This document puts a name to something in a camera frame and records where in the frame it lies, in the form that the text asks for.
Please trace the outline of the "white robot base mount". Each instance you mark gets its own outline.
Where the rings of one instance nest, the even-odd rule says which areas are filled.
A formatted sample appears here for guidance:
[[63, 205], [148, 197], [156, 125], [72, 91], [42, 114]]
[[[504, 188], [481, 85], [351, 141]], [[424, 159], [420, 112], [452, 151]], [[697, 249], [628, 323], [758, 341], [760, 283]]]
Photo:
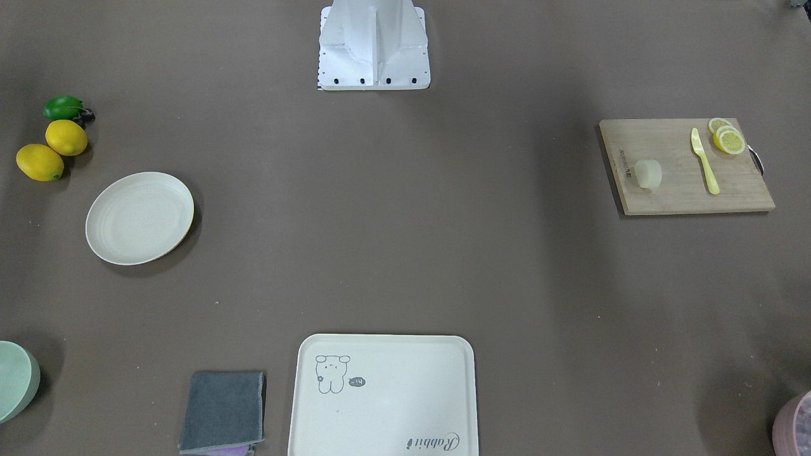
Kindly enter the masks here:
[[321, 10], [317, 87], [404, 91], [431, 84], [423, 8], [411, 1], [334, 1]]

